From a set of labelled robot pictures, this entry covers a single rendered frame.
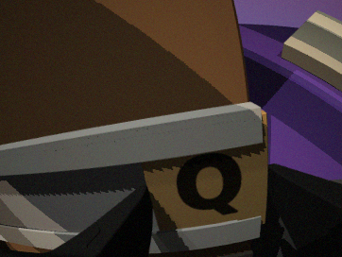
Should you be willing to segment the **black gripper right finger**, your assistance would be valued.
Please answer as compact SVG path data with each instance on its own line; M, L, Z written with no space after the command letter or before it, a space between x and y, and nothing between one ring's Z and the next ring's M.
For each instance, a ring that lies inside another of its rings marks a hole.
M342 184L271 163L267 190L300 257L342 257Z

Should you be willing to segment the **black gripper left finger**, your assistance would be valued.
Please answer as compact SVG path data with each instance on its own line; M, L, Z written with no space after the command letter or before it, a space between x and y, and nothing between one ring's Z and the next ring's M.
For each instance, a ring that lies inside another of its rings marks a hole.
M0 257L148 257L153 228L147 185L119 201L91 227L46 253L0 248Z

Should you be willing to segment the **tan tile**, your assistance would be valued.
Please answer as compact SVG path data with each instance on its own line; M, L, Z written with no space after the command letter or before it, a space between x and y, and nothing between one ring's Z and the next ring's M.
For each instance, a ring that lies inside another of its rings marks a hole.
M263 142L141 163L159 231L262 216L267 200L267 124Z

